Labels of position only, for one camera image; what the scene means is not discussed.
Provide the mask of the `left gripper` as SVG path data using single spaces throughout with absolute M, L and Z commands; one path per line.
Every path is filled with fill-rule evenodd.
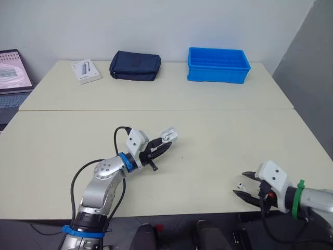
M 149 141 L 146 148 L 139 154 L 142 166 L 150 165 L 153 171 L 157 171 L 158 168 L 152 160 L 164 154 L 171 145 L 172 142 L 164 142 L 160 137 Z

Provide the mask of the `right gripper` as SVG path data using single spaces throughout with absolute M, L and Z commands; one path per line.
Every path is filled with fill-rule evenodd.
M 260 179 L 255 176 L 256 172 L 254 171 L 245 171 L 241 174 L 251 180 L 260 181 Z M 266 181 L 262 181 L 259 189 L 259 199 L 245 191 L 233 190 L 233 192 L 246 203 L 261 208 L 263 211 L 269 211 L 271 207 L 277 208 L 277 197 L 272 187 Z

